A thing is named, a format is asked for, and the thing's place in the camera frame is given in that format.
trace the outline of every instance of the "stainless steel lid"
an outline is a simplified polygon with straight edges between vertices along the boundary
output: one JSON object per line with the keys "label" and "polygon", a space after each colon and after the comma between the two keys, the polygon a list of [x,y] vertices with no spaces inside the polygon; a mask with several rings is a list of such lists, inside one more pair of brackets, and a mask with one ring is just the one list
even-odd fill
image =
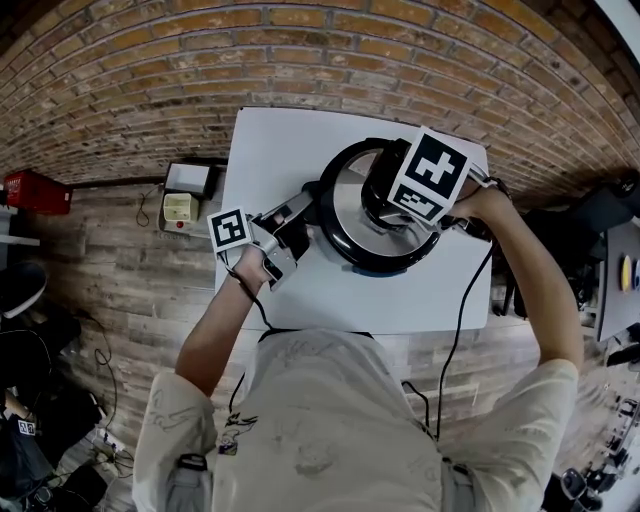
{"label": "stainless steel lid", "polygon": [[394,224],[387,229],[375,224],[362,206],[362,187],[381,149],[355,155],[336,177],[333,207],[346,237],[343,244],[356,244],[379,256],[406,256],[422,248],[434,234],[426,225],[416,222],[399,209],[389,209],[385,220]]}

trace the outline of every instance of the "red box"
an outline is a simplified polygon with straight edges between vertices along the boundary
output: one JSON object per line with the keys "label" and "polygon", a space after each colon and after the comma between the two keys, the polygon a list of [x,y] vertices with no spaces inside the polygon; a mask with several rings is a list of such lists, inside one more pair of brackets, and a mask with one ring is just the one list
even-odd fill
{"label": "red box", "polygon": [[65,215],[71,208],[72,189],[33,171],[4,178],[7,204],[45,215]]}

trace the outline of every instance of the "wrist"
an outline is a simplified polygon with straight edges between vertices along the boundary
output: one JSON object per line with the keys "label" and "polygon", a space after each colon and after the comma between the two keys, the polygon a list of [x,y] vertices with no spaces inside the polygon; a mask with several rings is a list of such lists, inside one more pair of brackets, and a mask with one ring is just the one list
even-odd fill
{"label": "wrist", "polygon": [[513,203],[503,192],[494,189],[487,195],[488,197],[473,209],[473,217],[480,219],[487,225],[491,225],[494,222],[500,222],[508,218],[510,215],[518,215]]}
{"label": "wrist", "polygon": [[264,270],[254,269],[243,260],[240,260],[238,264],[233,267],[233,271],[244,281],[254,295],[257,295],[262,285],[268,281]]}

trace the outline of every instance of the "black cable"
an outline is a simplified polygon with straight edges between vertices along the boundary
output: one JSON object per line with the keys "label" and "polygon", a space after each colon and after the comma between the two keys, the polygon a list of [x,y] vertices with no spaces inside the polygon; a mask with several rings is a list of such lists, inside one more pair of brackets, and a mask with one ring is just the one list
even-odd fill
{"label": "black cable", "polygon": [[249,289],[249,286],[247,286],[247,283],[244,281],[244,279],[238,275],[238,273],[236,273],[230,266],[229,266],[229,262],[226,259],[226,255],[223,257],[222,254],[219,254],[218,256],[220,256],[220,260],[222,261],[222,263],[224,263],[225,268],[227,269],[227,273],[233,278],[235,279],[238,284],[240,285],[240,288],[242,288],[242,290],[244,291],[244,293],[247,295],[247,297],[249,297],[251,299],[251,301],[258,306],[258,309],[260,310],[260,315],[262,316],[262,321],[264,322],[264,325],[266,325],[269,329],[273,330],[274,327],[273,325],[271,325],[269,323],[269,320],[267,320],[267,314],[264,311],[264,307],[262,306],[262,302],[260,302],[260,300],[258,299],[258,297],[256,297],[253,292]]}
{"label": "black cable", "polygon": [[476,281],[478,280],[478,277],[484,270],[484,267],[487,265],[488,261],[491,259],[491,255],[496,250],[497,246],[498,244],[495,241],[491,244],[491,249],[489,249],[489,252],[487,252],[487,255],[484,257],[484,260],[482,260],[482,263],[478,267],[478,270],[476,270],[476,273],[471,278],[471,281],[469,282],[469,285],[467,286],[467,289],[465,290],[464,295],[462,296],[462,302],[460,303],[460,310],[458,312],[458,326],[456,327],[456,335],[455,335],[455,338],[453,339],[453,346],[451,347],[451,352],[449,352],[449,357],[447,357],[447,361],[444,363],[444,367],[442,368],[442,373],[440,374],[440,385],[439,385],[439,392],[438,392],[438,423],[436,426],[437,440],[440,440],[440,421],[442,419],[442,398],[443,398],[442,388],[444,386],[444,377],[445,377],[445,374],[447,373],[447,368],[449,367],[449,363],[451,363],[451,360],[453,359],[453,355],[455,354],[455,351],[458,348],[458,340],[460,339],[460,329],[462,327],[462,315],[464,314],[464,305],[467,302],[467,297],[469,296],[469,293],[471,292],[473,285],[476,283]]}
{"label": "black cable", "polygon": [[109,370],[109,373],[111,374],[111,382],[113,383],[113,412],[111,413],[111,418],[109,419],[109,422],[104,427],[105,431],[108,431],[109,427],[113,423],[114,418],[116,417],[116,411],[118,410],[118,383],[116,381],[116,376],[113,373],[113,368],[111,367],[111,364],[110,364],[111,359],[113,358],[113,351],[111,350],[111,345],[109,344],[109,340],[107,339],[107,331],[98,320],[96,320],[93,316],[91,316],[90,313],[82,309],[79,309],[78,311],[76,311],[76,316],[79,316],[81,318],[86,318],[87,320],[91,320],[100,328],[100,332],[102,333],[102,337],[104,338],[104,343],[107,346],[107,350],[109,352],[109,356],[105,356],[102,349],[97,348],[93,351],[93,357],[96,360],[96,364],[98,364],[99,366],[107,367],[107,369]]}
{"label": "black cable", "polygon": [[420,393],[420,391],[418,391],[415,386],[409,382],[408,380],[403,380],[400,384],[402,384],[402,386],[404,386],[405,384],[407,386],[409,386],[411,388],[411,391],[413,391],[416,395],[418,395],[420,398],[422,398],[424,400],[424,404],[427,406],[427,410],[424,413],[424,425],[429,428],[429,399],[423,395],[422,393]]}
{"label": "black cable", "polygon": [[[151,192],[153,192],[157,188],[158,186],[156,185],[151,190],[149,190],[149,192],[147,192],[146,194],[143,194],[142,192],[140,192],[141,201],[140,201],[140,208],[138,208],[138,213],[136,213],[136,224],[138,224],[138,226],[140,226],[141,228],[146,228],[150,222],[149,216],[144,212],[142,207],[144,206],[144,202],[147,200],[147,197],[149,196],[149,194],[151,194]],[[141,216],[144,217],[143,222],[140,222]]]}

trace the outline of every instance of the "white table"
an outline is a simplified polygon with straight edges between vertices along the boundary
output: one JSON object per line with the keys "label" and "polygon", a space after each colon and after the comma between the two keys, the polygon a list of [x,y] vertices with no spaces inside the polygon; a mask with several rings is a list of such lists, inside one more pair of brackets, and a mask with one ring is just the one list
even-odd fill
{"label": "white table", "polygon": [[[238,113],[225,181],[222,210],[244,206],[266,213],[320,178],[347,146],[367,137],[413,141],[417,128],[331,112],[244,108]],[[454,137],[450,144],[487,169],[482,146]],[[446,232],[422,261],[400,276],[363,277],[344,272],[312,245],[296,272],[276,291],[260,292],[267,317],[278,328],[324,327],[372,334],[443,331],[456,328],[464,290],[489,250],[487,242]],[[469,294],[463,328],[481,328],[489,311],[491,263]],[[217,266],[216,290],[226,271]],[[246,329],[264,330],[252,308]]]}

